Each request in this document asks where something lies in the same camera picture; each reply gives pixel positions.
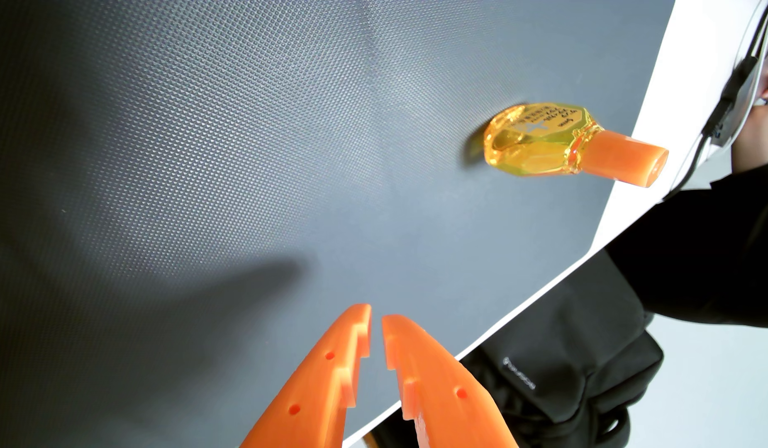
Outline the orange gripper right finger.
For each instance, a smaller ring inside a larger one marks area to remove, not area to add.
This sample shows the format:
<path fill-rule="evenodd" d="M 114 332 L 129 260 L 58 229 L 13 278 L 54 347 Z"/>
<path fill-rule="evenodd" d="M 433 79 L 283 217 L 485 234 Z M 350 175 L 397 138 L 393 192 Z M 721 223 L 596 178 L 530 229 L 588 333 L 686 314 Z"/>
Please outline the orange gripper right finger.
<path fill-rule="evenodd" d="M 413 421 L 419 447 L 518 447 L 490 393 L 441 343 L 399 314 L 381 324 L 402 417 Z"/>

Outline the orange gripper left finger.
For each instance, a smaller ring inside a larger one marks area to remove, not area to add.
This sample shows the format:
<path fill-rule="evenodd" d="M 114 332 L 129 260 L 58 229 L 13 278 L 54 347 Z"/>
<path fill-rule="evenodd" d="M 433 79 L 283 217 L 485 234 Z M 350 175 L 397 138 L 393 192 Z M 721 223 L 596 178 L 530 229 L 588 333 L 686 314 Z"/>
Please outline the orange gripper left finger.
<path fill-rule="evenodd" d="M 357 404 L 360 360 L 369 357 L 372 308 L 353 304 L 322 335 L 240 444 L 342 447 Z"/>

